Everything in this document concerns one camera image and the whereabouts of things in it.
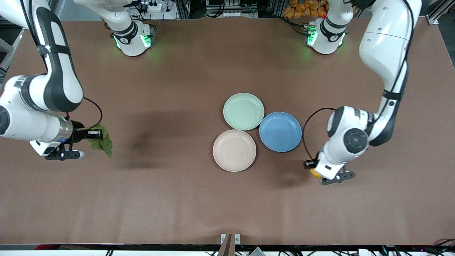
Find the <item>table surface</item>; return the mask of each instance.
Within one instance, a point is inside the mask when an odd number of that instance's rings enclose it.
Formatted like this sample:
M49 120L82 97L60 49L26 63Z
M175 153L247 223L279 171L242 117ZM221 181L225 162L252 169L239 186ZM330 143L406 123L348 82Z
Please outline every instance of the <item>table surface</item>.
M258 154L240 173L212 157L230 127L224 102L258 96L266 114L301 124L315 110L377 111L383 84L363 65L368 19L324 56L276 19L161 23L154 49L123 55L102 22L64 22L85 96L103 109L114 157L75 145L83 160L46 161L28 142L0 139L1 243L210 244L239 233L243 244L433 244L455 236L455 71L439 30L420 20L395 133L347 167L353 180L321 186L303 169L302 145L276 153L248 131ZM45 72L25 34L8 72ZM306 130L315 153L330 111ZM71 118L91 124L88 102Z

